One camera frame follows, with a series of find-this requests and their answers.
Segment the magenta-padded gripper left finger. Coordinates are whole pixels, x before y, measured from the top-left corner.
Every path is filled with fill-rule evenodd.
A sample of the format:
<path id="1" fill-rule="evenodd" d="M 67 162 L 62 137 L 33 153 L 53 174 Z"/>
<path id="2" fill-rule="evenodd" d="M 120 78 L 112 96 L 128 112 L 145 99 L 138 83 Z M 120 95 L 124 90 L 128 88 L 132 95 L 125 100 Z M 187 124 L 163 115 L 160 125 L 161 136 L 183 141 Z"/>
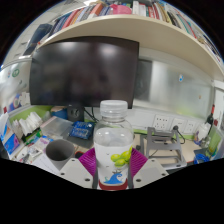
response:
<path id="1" fill-rule="evenodd" d="M 95 149 L 88 150 L 79 158 L 70 159 L 59 171 L 59 176 L 78 186 L 96 189 L 98 174 Z"/>

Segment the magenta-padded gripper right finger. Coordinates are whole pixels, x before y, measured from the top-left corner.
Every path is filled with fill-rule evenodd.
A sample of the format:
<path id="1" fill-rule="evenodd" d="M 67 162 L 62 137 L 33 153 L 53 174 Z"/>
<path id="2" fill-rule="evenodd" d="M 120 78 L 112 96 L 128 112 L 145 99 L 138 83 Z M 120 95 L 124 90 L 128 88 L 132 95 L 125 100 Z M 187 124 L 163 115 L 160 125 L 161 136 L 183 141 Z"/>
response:
<path id="1" fill-rule="evenodd" d="M 147 159 L 136 149 L 133 149 L 131 153 L 129 173 L 132 189 L 141 188 L 168 176 L 168 172 L 155 158 Z"/>

